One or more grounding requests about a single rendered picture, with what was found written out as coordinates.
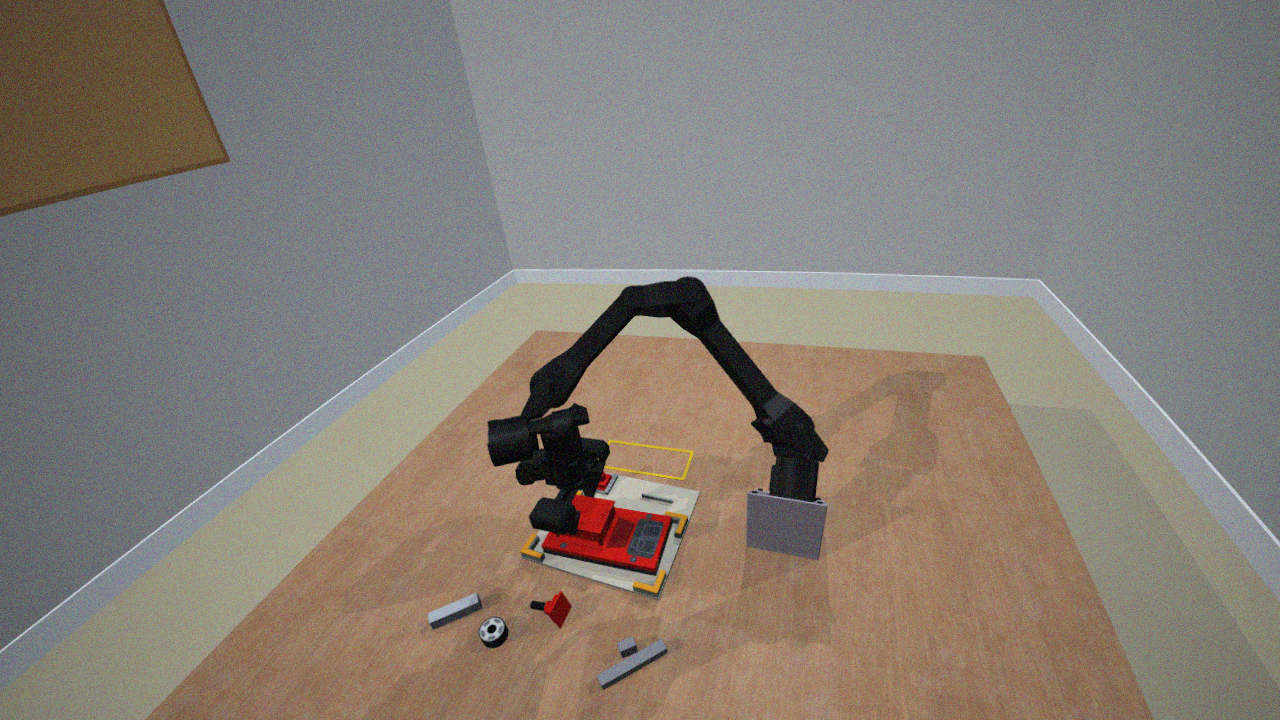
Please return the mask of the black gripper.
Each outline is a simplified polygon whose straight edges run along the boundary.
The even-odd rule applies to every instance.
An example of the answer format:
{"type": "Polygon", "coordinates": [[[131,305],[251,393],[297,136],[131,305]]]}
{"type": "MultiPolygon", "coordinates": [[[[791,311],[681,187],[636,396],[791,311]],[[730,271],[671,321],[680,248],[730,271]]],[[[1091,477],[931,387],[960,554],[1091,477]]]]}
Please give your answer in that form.
{"type": "Polygon", "coordinates": [[[609,445],[603,439],[581,439],[581,448],[573,457],[554,460],[547,456],[541,465],[550,468],[554,486],[561,489],[556,498],[540,498],[529,515],[534,529],[559,534],[576,534],[581,511],[573,507],[575,495],[582,489],[585,496],[595,497],[596,486],[611,454],[609,445]],[[596,459],[599,457],[599,459],[596,459]]]}

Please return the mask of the black toy car wheel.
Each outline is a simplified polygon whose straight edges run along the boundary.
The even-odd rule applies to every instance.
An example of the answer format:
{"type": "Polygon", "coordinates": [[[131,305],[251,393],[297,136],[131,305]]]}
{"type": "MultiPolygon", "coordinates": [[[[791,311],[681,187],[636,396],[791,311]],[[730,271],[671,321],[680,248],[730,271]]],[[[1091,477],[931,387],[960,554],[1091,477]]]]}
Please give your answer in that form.
{"type": "Polygon", "coordinates": [[[508,628],[502,618],[494,616],[483,621],[477,630],[477,635],[480,635],[486,647],[497,648],[498,646],[504,644],[508,637],[508,628]]]}

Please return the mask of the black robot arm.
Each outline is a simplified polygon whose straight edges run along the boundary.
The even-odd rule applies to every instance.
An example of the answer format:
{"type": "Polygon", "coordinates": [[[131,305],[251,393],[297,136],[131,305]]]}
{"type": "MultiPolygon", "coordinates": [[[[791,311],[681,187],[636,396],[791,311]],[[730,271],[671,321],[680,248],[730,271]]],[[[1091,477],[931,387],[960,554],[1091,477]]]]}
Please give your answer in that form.
{"type": "Polygon", "coordinates": [[[777,456],[769,495],[815,502],[818,468],[828,448],[812,416],[774,389],[721,322],[707,286],[691,275],[627,286],[568,350],[541,366],[530,380],[531,395],[521,415],[486,421],[493,465],[518,462],[518,484],[545,479],[547,486],[554,486],[541,459],[573,457],[582,445],[579,427],[589,424],[589,416],[588,407],[577,404],[545,415],[570,398],[588,366],[634,316],[669,316],[701,341],[753,405],[756,419],[751,424],[777,456]],[[539,448],[538,434],[544,448],[539,448]]]}

